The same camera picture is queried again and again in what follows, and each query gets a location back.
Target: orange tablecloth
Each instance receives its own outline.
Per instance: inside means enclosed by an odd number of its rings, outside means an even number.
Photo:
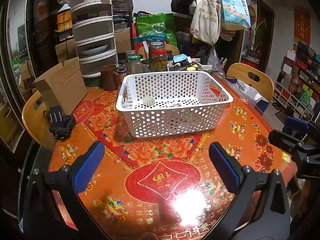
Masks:
[[[268,142],[271,129],[260,114],[220,82],[234,101],[215,129],[147,139],[131,136],[115,108],[118,91],[90,88],[74,111],[76,127],[70,139],[55,146],[49,171],[72,164],[99,140],[105,144],[105,156],[79,197],[108,235],[135,239],[149,231],[160,240],[203,237],[234,197],[209,159],[210,143],[220,142],[241,165],[256,171],[280,169],[285,183],[296,169]],[[59,193],[54,196],[66,223],[75,227]]]

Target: logo on green bag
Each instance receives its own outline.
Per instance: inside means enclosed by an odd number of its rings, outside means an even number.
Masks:
[[[164,23],[155,23],[151,26],[151,28],[156,33],[163,33],[166,29]]]

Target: blue gripper pad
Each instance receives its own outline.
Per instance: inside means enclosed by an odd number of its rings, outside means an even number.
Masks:
[[[76,194],[84,192],[104,157],[104,145],[95,141],[84,155],[71,165],[69,179]]]
[[[227,190],[237,193],[244,177],[240,163],[228,155],[218,142],[210,144],[209,157]]]
[[[289,127],[295,131],[299,131],[302,133],[309,132],[309,125],[305,121],[301,121],[299,119],[295,119],[294,117],[288,116],[287,119],[284,121],[284,125]]]

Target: basket rim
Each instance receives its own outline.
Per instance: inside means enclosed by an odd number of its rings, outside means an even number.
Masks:
[[[197,106],[175,106],[175,107],[167,107],[167,108],[152,108],[152,109],[145,109],[145,108],[137,108],[137,109],[126,109],[124,107],[121,106],[121,101],[122,101],[122,98],[123,98],[123,92],[124,92],[124,89],[125,89],[125,85],[127,83],[127,79],[129,77],[132,77],[132,76],[140,76],[140,75],[150,75],[152,72],[149,72],[149,73],[141,73],[141,74],[132,74],[132,75],[127,75],[124,77],[123,79],[123,82],[122,82],[122,85],[121,85],[121,88],[120,88],[120,91],[119,91],[119,95],[118,95],[118,99],[117,99],[117,103],[116,103],[116,109],[120,112],[135,112],[135,111],[158,111],[158,110],[173,110],[173,109],[185,109],[185,108],[192,108],[192,107],[201,107],[201,106],[211,106],[211,105],[222,105],[222,104],[227,104],[227,103],[231,103],[233,102],[233,97],[231,96],[231,94],[218,82],[216,81],[212,76],[210,76],[207,72],[204,72],[204,71],[192,71],[192,73],[201,73],[201,74],[205,74],[207,75],[211,80],[214,80],[221,88],[221,90],[223,90],[223,92],[225,92],[225,94],[228,96],[228,100],[226,101],[221,101],[221,102],[214,102],[214,103],[205,103],[205,104],[200,104],[200,105],[197,105]],[[182,73],[185,73],[185,74],[190,74],[190,71],[162,71],[162,72],[155,72],[157,74],[160,74],[160,73],[165,73],[165,74],[182,74]]]

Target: mug handle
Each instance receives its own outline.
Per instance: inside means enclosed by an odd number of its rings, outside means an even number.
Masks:
[[[117,89],[119,88],[119,84],[120,84],[120,78],[119,78],[119,73],[116,72],[116,71],[113,71],[113,78],[115,80],[115,83],[116,83],[116,86],[117,86]]]

